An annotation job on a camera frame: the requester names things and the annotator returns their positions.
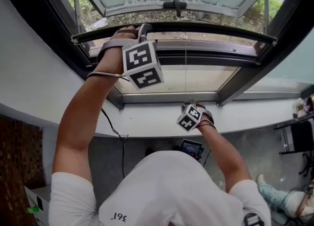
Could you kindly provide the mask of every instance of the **person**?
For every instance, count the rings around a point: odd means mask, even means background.
[[[288,217],[298,217],[304,223],[314,215],[314,180],[308,185],[307,193],[296,189],[290,192],[278,191],[265,182],[263,174],[258,175],[256,183],[259,192],[274,210],[281,209]]]
[[[134,26],[122,29],[123,33],[111,39],[136,38]],[[95,71],[122,74],[121,48],[108,49]],[[134,167],[97,213],[88,145],[117,80],[89,77],[62,117],[53,162],[50,226],[270,226],[269,208],[244,160],[210,124],[208,116],[202,117],[206,120],[198,130],[224,174],[225,192],[191,156],[175,150],[158,151]]]

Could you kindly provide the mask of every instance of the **white sneaker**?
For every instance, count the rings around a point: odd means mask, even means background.
[[[260,173],[257,177],[256,177],[256,183],[258,186],[260,186],[261,184],[265,183],[264,181],[264,175],[262,173]]]

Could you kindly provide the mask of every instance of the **green object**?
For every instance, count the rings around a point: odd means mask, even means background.
[[[34,206],[31,208],[27,208],[27,210],[25,211],[27,214],[34,214],[39,212],[39,207],[38,206]]]

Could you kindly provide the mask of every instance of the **printed number on shirt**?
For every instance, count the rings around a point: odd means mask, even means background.
[[[111,218],[112,220],[122,220],[123,222],[126,222],[126,218],[127,216],[123,216],[121,213],[117,214],[117,213],[114,213],[114,217]]]

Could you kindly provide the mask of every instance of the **brick wall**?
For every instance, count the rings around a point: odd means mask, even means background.
[[[0,224],[36,226],[24,185],[45,186],[42,164],[42,129],[0,115]]]

